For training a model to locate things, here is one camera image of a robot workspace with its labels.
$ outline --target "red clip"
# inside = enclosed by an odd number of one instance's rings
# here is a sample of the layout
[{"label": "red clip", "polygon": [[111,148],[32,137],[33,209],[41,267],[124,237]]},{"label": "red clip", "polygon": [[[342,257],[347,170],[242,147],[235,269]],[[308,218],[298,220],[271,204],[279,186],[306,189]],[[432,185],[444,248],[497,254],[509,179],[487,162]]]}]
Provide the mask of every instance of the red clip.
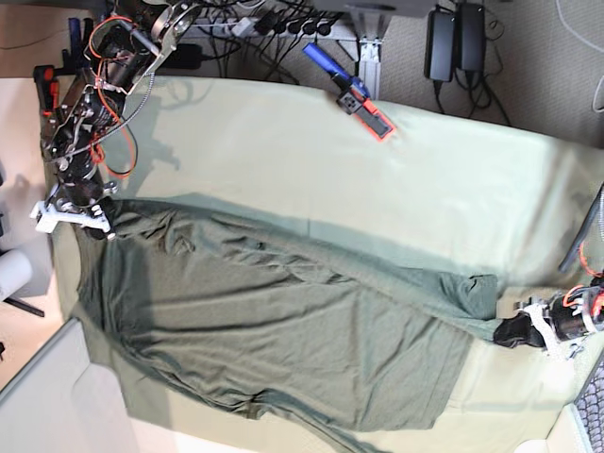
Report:
[{"label": "red clip", "polygon": [[376,137],[379,142],[383,142],[389,135],[391,135],[396,130],[396,127],[394,127],[393,123],[388,119],[386,115],[379,111],[379,109],[374,105],[374,103],[371,102],[371,99],[365,99],[365,102],[363,102],[362,104],[367,109],[367,111],[369,111],[374,116],[379,116],[381,121],[383,121],[386,125],[390,127],[389,131],[379,136],[374,129],[369,127],[364,121],[361,121],[365,125],[365,127],[369,129],[369,132],[371,132],[371,134]]},{"label": "red clip", "polygon": [[50,94],[53,96],[53,109],[59,108],[59,83],[55,80],[50,83]]},{"label": "red clip", "polygon": [[53,78],[55,78],[55,70],[53,68],[44,69],[44,81],[50,82]]}]

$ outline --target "white bracket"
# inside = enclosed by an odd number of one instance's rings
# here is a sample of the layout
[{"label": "white bracket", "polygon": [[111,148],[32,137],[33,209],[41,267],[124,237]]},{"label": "white bracket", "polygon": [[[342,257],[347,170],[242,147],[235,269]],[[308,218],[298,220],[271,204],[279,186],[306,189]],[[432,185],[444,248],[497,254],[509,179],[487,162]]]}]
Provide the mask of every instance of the white bracket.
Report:
[{"label": "white bracket", "polygon": [[52,203],[39,201],[29,214],[32,219],[37,219],[36,230],[42,233],[52,233],[58,222],[79,224],[83,227],[100,229],[104,233],[111,231],[111,224],[100,206],[92,207],[93,217],[87,214],[59,212]]},{"label": "white bracket", "polygon": [[532,303],[522,308],[521,311],[530,316],[530,322],[541,333],[541,336],[544,337],[545,349],[547,349],[552,359],[555,361],[566,361],[562,346],[558,342],[554,330],[544,319],[544,308],[543,304]]}]

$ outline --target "orange wire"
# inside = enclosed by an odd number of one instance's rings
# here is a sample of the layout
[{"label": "orange wire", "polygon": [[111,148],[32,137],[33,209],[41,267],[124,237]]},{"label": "orange wire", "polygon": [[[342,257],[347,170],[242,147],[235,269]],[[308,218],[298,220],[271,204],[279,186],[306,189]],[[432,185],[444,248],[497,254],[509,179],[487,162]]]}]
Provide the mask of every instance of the orange wire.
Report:
[{"label": "orange wire", "polygon": [[581,263],[581,266],[583,266],[583,269],[585,269],[585,272],[592,277],[604,277],[604,274],[602,274],[601,272],[597,272],[594,269],[592,269],[591,267],[589,267],[589,264],[587,263],[587,259],[585,258],[585,252],[583,250],[584,245],[585,245],[585,242],[581,243],[579,246],[579,261]]},{"label": "orange wire", "polygon": [[568,293],[566,293],[566,295],[564,296],[564,299],[562,300],[562,306],[563,307],[572,307],[573,305],[577,305],[578,301],[577,299],[573,300],[572,302],[568,302],[568,298],[579,288],[583,288],[583,285],[577,285],[574,288],[571,288],[570,291]]},{"label": "orange wire", "polygon": [[594,302],[594,306],[592,307],[592,316],[598,316],[602,311],[602,307],[604,306],[604,295],[599,295],[596,297],[596,301]]},{"label": "orange wire", "polygon": [[91,138],[92,162],[103,163],[103,161],[105,160],[105,151],[103,150],[103,148],[101,147],[101,145],[99,143],[92,144],[92,142],[94,142],[97,138],[98,138],[98,134],[96,134],[96,133],[94,133]]},{"label": "orange wire", "polygon": [[[100,71],[100,67],[103,64],[103,62],[104,61],[101,59],[101,62],[99,63],[99,73],[101,72]],[[96,90],[98,91],[98,97],[101,100],[101,103],[103,104],[103,106],[105,107],[105,109],[107,109],[107,111],[109,112],[109,114],[111,115],[111,117],[113,117],[113,120],[115,121],[115,123],[121,124],[122,123],[122,119],[109,106],[109,103],[107,102],[107,99],[105,98],[105,95],[103,94],[103,91],[101,90],[101,87],[97,85]],[[118,173],[118,172],[112,170],[106,163],[105,163],[105,166],[107,167],[107,171],[111,175],[113,175],[115,177],[118,177],[120,179],[124,179],[124,178],[130,176],[130,174],[132,173],[132,170],[134,170],[134,166],[136,165],[136,146],[134,145],[134,142],[130,138],[129,134],[126,132],[126,128],[125,127],[123,127],[121,129],[121,132],[124,135],[124,137],[126,138],[126,141],[128,143],[128,149],[130,151],[130,168],[126,172],[123,172],[123,173],[120,172],[120,173]],[[94,153],[98,153],[98,155],[102,156],[102,159],[104,159],[105,158],[105,153],[103,152],[103,148],[100,146],[100,144],[98,144],[97,147],[98,148],[97,148],[97,150],[94,151]]]},{"label": "orange wire", "polygon": [[130,22],[132,24],[132,20],[127,18],[126,16],[111,16],[108,17],[107,19],[105,19],[103,22],[101,22],[99,25],[97,25],[94,30],[91,33],[91,36],[88,38],[88,48],[91,50],[91,54],[93,54],[95,57],[97,57],[98,59],[101,59],[102,56],[99,55],[95,50],[94,47],[92,47],[92,37],[94,36],[94,34],[98,31],[98,29],[103,26],[104,24],[106,24],[107,22],[111,22],[111,21],[117,21],[118,19],[122,19],[123,21],[126,22]]}]

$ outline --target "blue tool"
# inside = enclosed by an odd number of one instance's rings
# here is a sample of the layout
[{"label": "blue tool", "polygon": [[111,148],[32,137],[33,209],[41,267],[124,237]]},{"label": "blue tool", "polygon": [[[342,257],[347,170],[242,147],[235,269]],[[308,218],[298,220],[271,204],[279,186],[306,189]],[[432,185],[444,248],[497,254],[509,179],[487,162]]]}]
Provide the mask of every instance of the blue tool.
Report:
[{"label": "blue tool", "polygon": [[365,84],[362,83],[362,80],[347,73],[342,66],[317,44],[314,42],[307,44],[304,47],[304,53],[308,55],[312,61],[317,63],[321,69],[327,72],[338,86],[340,86],[341,83],[345,84],[346,87],[353,86],[363,96],[371,98],[371,94],[369,93],[369,90],[367,90],[367,87],[365,87]]},{"label": "blue tool", "polygon": [[321,47],[311,42],[304,53],[329,74],[341,92],[336,103],[349,115],[355,115],[379,141],[395,131],[394,125],[371,102],[369,90],[358,77],[347,73]]}]

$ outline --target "light green cloth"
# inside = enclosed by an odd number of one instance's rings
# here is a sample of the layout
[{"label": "light green cloth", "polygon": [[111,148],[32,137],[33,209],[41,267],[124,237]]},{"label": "light green cloth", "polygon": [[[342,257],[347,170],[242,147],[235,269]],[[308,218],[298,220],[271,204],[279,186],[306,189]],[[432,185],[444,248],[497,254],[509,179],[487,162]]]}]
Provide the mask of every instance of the light green cloth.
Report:
[{"label": "light green cloth", "polygon": [[116,209],[117,240],[78,235],[79,309],[150,376],[342,451],[376,451],[346,429],[431,428],[470,334],[498,325],[494,276],[397,267],[211,210]]}]

